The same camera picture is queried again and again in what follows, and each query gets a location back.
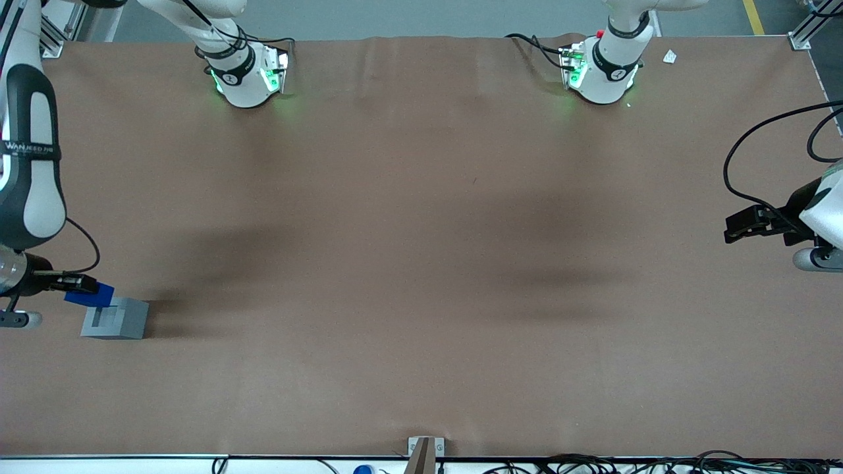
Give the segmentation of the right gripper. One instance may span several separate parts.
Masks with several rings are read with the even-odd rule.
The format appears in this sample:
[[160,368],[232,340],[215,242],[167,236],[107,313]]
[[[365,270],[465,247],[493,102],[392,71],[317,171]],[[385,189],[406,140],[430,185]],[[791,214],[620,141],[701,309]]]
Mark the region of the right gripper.
[[55,270],[51,262],[42,256],[26,254],[25,258],[24,296],[34,296],[50,288],[63,293],[99,293],[99,283],[92,276]]

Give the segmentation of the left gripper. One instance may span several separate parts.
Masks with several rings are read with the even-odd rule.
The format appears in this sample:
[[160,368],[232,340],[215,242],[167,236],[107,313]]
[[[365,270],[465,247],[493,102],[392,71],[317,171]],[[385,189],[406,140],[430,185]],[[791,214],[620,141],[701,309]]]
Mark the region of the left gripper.
[[[842,183],[824,176],[792,192],[786,210],[831,246],[842,248]],[[731,245],[755,233],[801,233],[782,208],[753,205],[726,218],[724,242]]]

